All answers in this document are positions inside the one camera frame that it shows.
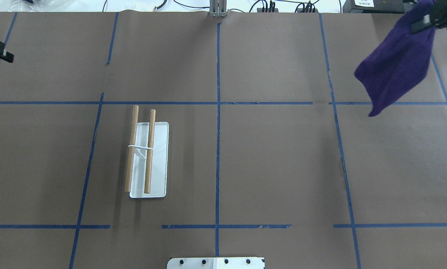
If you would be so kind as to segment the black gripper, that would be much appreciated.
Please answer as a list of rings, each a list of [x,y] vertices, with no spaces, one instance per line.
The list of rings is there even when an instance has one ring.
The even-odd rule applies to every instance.
[[[447,0],[437,0],[431,8],[431,20],[430,14],[423,16],[421,20],[411,24],[411,33],[419,33],[433,25],[439,29],[447,29]]]

